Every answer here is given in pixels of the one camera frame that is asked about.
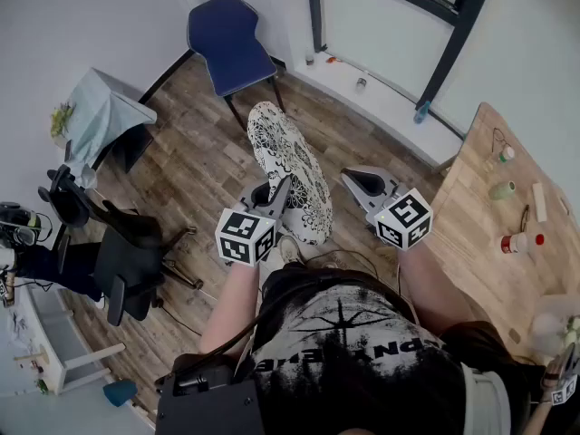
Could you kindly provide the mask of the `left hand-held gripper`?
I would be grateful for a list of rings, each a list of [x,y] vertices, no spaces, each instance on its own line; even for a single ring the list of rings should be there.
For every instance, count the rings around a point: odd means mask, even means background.
[[[234,207],[223,210],[215,237],[218,254],[228,263],[255,267],[276,245],[291,177],[284,177],[273,194],[271,189],[268,179],[260,179],[243,189]]]

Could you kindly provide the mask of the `black and white floral cushion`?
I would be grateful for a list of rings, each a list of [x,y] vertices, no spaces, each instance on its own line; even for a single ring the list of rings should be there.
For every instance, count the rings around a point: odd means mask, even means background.
[[[319,162],[300,130],[279,107],[261,101],[248,115],[247,137],[270,191],[275,192],[283,179],[290,181],[282,226],[305,244],[325,243],[332,234],[332,199]]]

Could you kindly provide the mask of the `blue chair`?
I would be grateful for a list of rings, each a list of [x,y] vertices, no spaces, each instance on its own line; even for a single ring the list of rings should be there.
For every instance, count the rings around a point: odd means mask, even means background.
[[[233,103],[236,92],[266,81],[279,108],[285,107],[276,84],[276,66],[256,38],[257,23],[258,13],[244,0],[208,0],[188,14],[188,47],[205,60],[215,94],[242,129],[247,124]]]

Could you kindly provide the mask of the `person's left forearm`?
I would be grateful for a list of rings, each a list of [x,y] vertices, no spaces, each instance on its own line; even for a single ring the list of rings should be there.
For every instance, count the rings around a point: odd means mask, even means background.
[[[255,319],[258,287],[258,266],[231,266],[217,304],[199,339],[200,353],[210,353],[227,343]]]

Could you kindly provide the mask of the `black office chair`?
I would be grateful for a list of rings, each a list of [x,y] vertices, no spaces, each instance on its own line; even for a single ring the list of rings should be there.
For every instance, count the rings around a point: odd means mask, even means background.
[[[142,321],[151,307],[162,307],[157,290],[167,278],[192,291],[203,287],[201,279],[186,277],[167,259],[184,236],[197,233],[195,227],[184,227],[164,242],[156,218],[121,211],[109,200],[97,205],[77,186],[66,165],[48,170],[47,176],[51,187],[40,187],[39,196],[66,227],[82,228],[91,219],[105,225],[93,277],[108,299],[109,324],[118,326],[124,314]]]

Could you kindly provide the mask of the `person's left shoe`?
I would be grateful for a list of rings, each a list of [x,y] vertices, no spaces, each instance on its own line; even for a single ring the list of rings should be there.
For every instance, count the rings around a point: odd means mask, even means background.
[[[300,248],[291,236],[282,236],[278,242],[278,247],[285,264],[302,264],[304,262]]]

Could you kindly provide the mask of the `person's black trousers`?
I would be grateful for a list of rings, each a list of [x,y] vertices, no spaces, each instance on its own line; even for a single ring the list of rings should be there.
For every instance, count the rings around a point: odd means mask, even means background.
[[[382,295],[404,318],[419,323],[410,303],[375,276],[352,269],[309,268],[297,262],[286,264],[266,279],[260,311],[271,305],[280,311],[294,300],[310,298],[336,285],[355,285]]]

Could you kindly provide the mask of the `white bottle with red label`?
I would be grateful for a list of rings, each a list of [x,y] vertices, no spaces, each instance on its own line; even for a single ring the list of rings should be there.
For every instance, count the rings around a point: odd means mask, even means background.
[[[499,246],[504,254],[525,253],[528,251],[527,234],[520,232],[510,236],[503,236],[499,240]]]

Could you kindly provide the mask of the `white wooden block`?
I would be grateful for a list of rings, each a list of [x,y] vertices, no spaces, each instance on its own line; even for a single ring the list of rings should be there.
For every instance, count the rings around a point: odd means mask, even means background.
[[[540,223],[547,222],[546,198],[541,182],[532,185],[533,199],[536,209],[536,220]]]

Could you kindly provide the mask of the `person's black and white shirt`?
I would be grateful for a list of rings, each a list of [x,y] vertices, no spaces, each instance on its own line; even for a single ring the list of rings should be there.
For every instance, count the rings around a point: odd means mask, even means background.
[[[256,383],[267,435],[463,435],[466,370],[502,381],[520,435],[530,412],[522,367],[483,321],[434,335],[362,285],[306,291],[256,332],[241,378]]]

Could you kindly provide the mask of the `black box on chest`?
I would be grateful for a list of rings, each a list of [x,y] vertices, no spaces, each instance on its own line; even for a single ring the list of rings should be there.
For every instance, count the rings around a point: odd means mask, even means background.
[[[256,384],[239,380],[225,356],[182,354],[156,381],[155,435],[266,435]]]

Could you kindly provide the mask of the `clear plastic bag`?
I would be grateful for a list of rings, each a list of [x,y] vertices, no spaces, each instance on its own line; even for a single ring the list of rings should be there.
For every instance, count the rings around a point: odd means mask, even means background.
[[[542,296],[530,326],[530,348],[555,357],[572,343],[580,345],[580,294]]]

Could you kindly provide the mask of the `black helmet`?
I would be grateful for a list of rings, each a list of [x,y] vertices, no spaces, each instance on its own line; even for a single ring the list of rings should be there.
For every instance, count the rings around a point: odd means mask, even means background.
[[[14,202],[0,202],[0,303],[15,303],[17,278],[57,284],[105,306],[104,293],[94,280],[101,244],[68,245],[64,250],[38,243],[42,223],[38,215]]]

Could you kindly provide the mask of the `teal round object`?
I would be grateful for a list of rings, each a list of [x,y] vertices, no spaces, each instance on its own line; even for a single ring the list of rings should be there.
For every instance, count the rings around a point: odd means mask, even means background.
[[[117,408],[130,401],[138,392],[136,383],[128,379],[108,383],[102,390],[109,403]]]

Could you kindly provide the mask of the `bunch of yellow flowers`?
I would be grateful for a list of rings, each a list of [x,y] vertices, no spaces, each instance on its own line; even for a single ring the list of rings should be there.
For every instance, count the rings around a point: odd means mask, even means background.
[[[64,102],[55,108],[51,114],[51,129],[50,134],[52,138],[64,136],[66,134],[68,123],[73,115],[75,108],[74,103]]]

